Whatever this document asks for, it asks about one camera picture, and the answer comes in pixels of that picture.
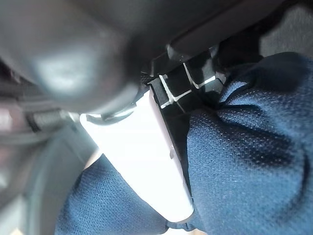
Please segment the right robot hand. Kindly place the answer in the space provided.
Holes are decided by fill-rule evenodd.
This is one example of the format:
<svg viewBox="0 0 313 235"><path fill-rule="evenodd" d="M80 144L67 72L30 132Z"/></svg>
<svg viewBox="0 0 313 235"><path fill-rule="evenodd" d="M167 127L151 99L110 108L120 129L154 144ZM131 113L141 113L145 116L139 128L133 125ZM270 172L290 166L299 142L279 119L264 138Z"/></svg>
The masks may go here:
<svg viewBox="0 0 313 235"><path fill-rule="evenodd" d="M3 0L0 221L52 230L93 154L170 222L194 213L165 114L222 87L211 50L279 0Z"/></svg>

